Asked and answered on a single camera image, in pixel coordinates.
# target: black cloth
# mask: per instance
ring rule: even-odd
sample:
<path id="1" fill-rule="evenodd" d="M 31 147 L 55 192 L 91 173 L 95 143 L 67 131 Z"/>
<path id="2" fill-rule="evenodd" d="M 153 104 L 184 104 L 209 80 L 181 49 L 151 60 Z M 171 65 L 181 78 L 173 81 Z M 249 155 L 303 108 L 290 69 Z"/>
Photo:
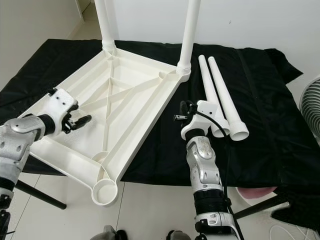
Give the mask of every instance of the black cloth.
<path id="1" fill-rule="evenodd" d="M 118 48 L 176 65 L 181 44 L 116 41 Z M 99 40 L 47 40 L 0 93 L 0 124 L 15 118 L 49 89 L 101 51 Z M 195 44 L 191 76 L 171 98 L 122 180 L 145 184 L 190 185 L 186 142 L 173 122 L 183 100 L 205 100 L 198 56 L 214 56 L 241 119 L 250 132 L 231 142 L 228 185 L 290 186 L 319 189 L 320 149 L 285 84 L 301 74 L 275 50 L 234 49 Z M 224 179 L 225 142 L 210 135 Z M 29 157 L 25 172 L 57 174 Z"/>
<path id="2" fill-rule="evenodd" d="M 273 211 L 272 218 L 304 228 L 320 230 L 319 193 L 316 194 L 303 188 L 291 190 L 287 187 L 278 187 L 274 192 L 289 202 L 289 207 Z"/>

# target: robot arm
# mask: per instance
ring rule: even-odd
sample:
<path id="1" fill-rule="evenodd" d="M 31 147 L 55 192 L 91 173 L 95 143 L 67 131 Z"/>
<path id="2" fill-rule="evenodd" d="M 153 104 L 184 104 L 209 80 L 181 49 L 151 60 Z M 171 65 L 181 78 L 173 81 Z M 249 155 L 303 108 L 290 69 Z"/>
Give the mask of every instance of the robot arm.
<path id="1" fill-rule="evenodd" d="M 9 214 L 4 210 L 10 206 L 13 189 L 26 164 L 31 145 L 46 135 L 68 134 L 83 127 L 92 118 L 87 115 L 73 122 L 70 112 L 79 107 L 77 100 L 63 89 L 53 89 L 49 95 L 51 97 L 43 106 L 41 115 L 28 114 L 10 119 L 0 126 L 1 216 Z"/>
<path id="2" fill-rule="evenodd" d="M 206 117 L 215 115 L 217 106 L 200 100 L 197 105 L 182 102 L 181 137 L 187 141 L 186 160 L 190 167 L 190 180 L 196 210 L 195 229 L 200 235 L 196 240 L 242 239 L 237 230 L 232 212 L 229 212 L 219 169 L 215 163 L 216 154 L 206 137 L 213 122 Z"/>

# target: table frame leg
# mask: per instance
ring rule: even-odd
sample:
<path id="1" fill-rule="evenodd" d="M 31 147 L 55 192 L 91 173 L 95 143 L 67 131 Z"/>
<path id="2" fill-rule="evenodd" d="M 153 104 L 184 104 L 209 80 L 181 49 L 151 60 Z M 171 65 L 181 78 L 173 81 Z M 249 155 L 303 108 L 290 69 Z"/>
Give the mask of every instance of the table frame leg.
<path id="1" fill-rule="evenodd" d="M 37 199 L 40 199 L 48 204 L 51 204 L 59 209 L 66 209 L 67 205 L 63 202 L 60 202 L 53 197 L 43 193 L 42 191 L 39 191 L 38 189 L 35 189 L 34 187 L 24 183 L 23 181 L 18 180 L 15 187 L 27 194 L 30 194 L 31 196 L 34 196 Z"/>
<path id="2" fill-rule="evenodd" d="M 287 201 L 288 200 L 284 196 L 277 195 L 277 196 L 274 196 L 270 199 L 267 199 L 263 202 L 260 202 L 256 205 L 253 205 L 251 207 L 248 207 L 242 211 L 235 213 L 234 217 L 236 219 L 241 219 L 241 218 L 244 218 L 244 217 L 249 216 L 251 214 L 255 214 L 255 213 L 261 212 L 263 210 L 272 208 L 274 206 L 286 203 Z"/>

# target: fan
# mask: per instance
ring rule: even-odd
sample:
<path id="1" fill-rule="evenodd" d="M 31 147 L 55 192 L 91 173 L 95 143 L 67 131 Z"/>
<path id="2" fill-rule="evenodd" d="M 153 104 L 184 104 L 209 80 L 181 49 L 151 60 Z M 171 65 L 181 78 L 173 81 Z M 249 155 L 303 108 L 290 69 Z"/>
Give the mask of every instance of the fan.
<path id="1" fill-rule="evenodd" d="M 320 76 L 303 91 L 300 110 L 317 141 L 320 140 Z"/>

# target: white tile floor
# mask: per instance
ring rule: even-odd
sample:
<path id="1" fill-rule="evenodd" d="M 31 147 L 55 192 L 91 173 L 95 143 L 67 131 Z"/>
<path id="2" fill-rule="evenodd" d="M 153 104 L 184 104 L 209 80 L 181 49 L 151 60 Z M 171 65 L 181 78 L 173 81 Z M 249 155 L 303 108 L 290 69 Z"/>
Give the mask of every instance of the white tile floor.
<path id="1" fill-rule="evenodd" d="M 97 13 L 90 5 L 83 14 L 85 23 L 74 36 L 75 40 L 101 39 Z M 16 232 L 7 237 L 12 240 L 89 240 L 103 230 L 104 225 L 127 231 L 130 240 L 163 240 L 170 230 L 182 230 L 192 239 L 194 228 L 194 200 L 190 187 L 155 186 L 121 183 L 118 201 L 109 208 L 99 207 L 91 200 L 90 190 L 63 176 L 23 173 L 20 179 L 50 196 L 65 202 L 60 210 L 28 194 L 15 190 L 10 206 L 9 230 Z M 234 188 L 228 189 L 235 212 L 249 205 Z M 305 237 L 298 229 L 269 217 L 264 211 L 239 220 L 246 240 L 269 240 L 273 225 L 287 229 L 295 240 Z M 283 230 L 276 228 L 273 240 L 290 240 Z M 309 232 L 310 240 L 315 240 Z"/>

